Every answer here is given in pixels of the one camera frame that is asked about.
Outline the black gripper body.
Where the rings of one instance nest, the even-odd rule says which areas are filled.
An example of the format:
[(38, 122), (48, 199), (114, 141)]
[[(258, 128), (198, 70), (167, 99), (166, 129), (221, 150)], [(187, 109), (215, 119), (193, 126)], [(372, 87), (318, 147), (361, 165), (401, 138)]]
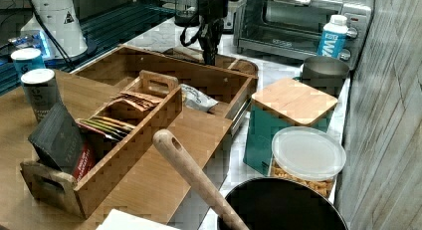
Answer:
[(224, 29), (228, 0), (198, 0), (201, 17), (198, 40), (203, 50), (206, 65), (215, 65), (215, 56)]

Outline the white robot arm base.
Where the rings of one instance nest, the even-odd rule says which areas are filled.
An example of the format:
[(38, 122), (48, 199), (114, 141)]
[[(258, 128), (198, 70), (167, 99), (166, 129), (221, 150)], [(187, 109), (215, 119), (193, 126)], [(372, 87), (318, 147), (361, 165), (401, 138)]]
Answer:
[(33, 16), (21, 28), (21, 34), (40, 35), (44, 60), (73, 61), (97, 50), (97, 45), (83, 35), (73, 0), (29, 1)]

